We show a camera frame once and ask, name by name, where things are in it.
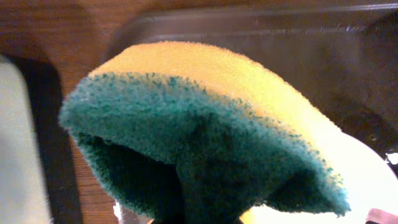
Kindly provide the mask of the green yellow sponge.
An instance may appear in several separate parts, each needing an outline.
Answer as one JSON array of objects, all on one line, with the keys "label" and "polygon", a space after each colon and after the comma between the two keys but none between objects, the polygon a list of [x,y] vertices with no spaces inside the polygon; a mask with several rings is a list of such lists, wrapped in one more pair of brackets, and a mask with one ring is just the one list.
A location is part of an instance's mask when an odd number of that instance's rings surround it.
[{"label": "green yellow sponge", "polygon": [[280,76],[228,49],[139,44],[90,72],[60,125],[123,207],[169,223],[232,223],[266,205],[350,210],[341,129]]}]

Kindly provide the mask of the white plate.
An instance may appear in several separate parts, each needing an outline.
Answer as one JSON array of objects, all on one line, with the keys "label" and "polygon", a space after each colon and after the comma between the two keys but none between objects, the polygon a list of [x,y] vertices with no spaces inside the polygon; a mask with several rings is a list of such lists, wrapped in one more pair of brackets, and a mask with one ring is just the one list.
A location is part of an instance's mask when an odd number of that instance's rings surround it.
[{"label": "white plate", "polygon": [[189,223],[397,222],[397,178],[370,148],[339,129],[304,136],[225,138],[176,169]]}]

